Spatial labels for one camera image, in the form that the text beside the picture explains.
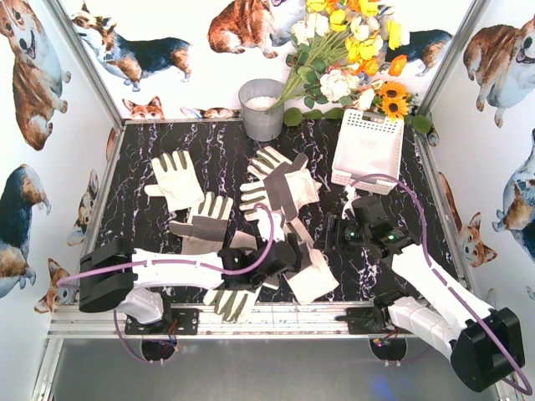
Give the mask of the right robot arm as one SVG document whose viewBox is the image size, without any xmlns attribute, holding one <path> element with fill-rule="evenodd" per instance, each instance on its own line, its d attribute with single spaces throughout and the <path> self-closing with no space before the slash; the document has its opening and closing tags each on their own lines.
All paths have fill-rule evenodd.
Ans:
<svg viewBox="0 0 535 401">
<path fill-rule="evenodd" d="M 517 315 L 497 310 L 464 288 L 428 255 L 416 234 L 395 226 L 381 201 L 366 196 L 343 213 L 329 212 L 317 248 L 351 255 L 365 249 L 421 295 L 398 288 L 373 300 L 377 327 L 406 330 L 432 346 L 471 390 L 481 392 L 512 373 L 524 378 L 525 354 Z"/>
</svg>

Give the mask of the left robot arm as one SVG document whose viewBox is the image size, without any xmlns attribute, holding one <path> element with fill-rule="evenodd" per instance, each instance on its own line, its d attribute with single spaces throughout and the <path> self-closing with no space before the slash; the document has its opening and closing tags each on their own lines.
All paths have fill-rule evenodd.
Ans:
<svg viewBox="0 0 535 401">
<path fill-rule="evenodd" d="M 115 239 L 80 259 L 79 310 L 121 311 L 141 324 L 160 321 L 163 298 L 150 287 L 198 287 L 227 292 L 253 292 L 267 279 L 299 272 L 306 246 L 290 234 L 258 250 L 227 247 L 201 255 L 171 255 L 135 248 L 129 239 Z"/>
</svg>

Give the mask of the white perforated storage basket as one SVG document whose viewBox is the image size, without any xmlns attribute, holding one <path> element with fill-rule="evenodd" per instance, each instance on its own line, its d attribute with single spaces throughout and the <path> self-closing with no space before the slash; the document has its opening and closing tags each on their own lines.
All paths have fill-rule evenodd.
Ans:
<svg viewBox="0 0 535 401">
<path fill-rule="evenodd" d="M 397 183 L 404 121 L 346 109 L 334 151 L 331 182 L 388 195 Z"/>
</svg>

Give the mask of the back centre glove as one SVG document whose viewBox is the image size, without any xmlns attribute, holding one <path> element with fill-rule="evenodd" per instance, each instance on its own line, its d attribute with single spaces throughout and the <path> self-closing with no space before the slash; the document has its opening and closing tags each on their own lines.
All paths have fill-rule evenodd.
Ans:
<svg viewBox="0 0 535 401">
<path fill-rule="evenodd" d="M 304 153 L 298 153 L 293 160 L 288 159 L 271 146 L 266 146 L 257 151 L 250 160 L 247 171 L 260 181 L 267 179 L 264 184 L 266 192 L 279 195 L 290 194 L 290 196 L 318 198 L 321 184 L 315 180 L 309 182 L 304 180 L 304 185 L 299 182 L 288 182 L 286 174 L 304 170 L 308 164 L 308 157 Z"/>
</svg>

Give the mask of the far left white glove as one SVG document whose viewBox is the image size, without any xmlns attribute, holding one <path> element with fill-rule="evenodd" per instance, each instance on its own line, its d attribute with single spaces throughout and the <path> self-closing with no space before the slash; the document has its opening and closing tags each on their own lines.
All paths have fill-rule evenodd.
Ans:
<svg viewBox="0 0 535 401">
<path fill-rule="evenodd" d="M 187 150 L 175 150 L 151 160 L 157 183 L 146 185 L 149 197 L 164 197 L 169 212 L 182 211 L 199 204 L 203 199 L 194 165 Z"/>
</svg>

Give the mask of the grey metal bucket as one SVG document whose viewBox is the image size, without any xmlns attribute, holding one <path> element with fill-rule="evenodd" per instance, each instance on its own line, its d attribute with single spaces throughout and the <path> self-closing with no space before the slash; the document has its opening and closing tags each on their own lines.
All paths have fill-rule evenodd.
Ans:
<svg viewBox="0 0 535 401">
<path fill-rule="evenodd" d="M 238 91 L 247 136 L 257 142 L 276 139 L 283 127 L 284 105 L 278 102 L 284 89 L 274 79 L 253 79 Z"/>
</svg>

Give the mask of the artificial flower bouquet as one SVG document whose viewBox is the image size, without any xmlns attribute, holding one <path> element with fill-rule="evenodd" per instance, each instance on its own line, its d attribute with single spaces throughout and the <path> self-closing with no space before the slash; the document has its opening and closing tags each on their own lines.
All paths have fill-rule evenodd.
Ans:
<svg viewBox="0 0 535 401">
<path fill-rule="evenodd" d="M 307 1 L 290 31 L 294 51 L 288 78 L 269 111 L 301 99 L 308 109 L 376 111 L 392 122 L 415 124 L 416 96 L 397 82 L 415 61 L 417 47 L 431 49 L 380 1 Z"/>
</svg>

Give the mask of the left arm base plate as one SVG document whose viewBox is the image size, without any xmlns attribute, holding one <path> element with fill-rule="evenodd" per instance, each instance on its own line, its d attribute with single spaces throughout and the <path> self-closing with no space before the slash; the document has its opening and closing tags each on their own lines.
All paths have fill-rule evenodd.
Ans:
<svg viewBox="0 0 535 401">
<path fill-rule="evenodd" d="M 123 333 L 126 335 L 186 335 L 195 336 L 199 324 L 198 308 L 171 308 L 158 322 L 141 324 L 134 317 L 128 316 Z"/>
</svg>

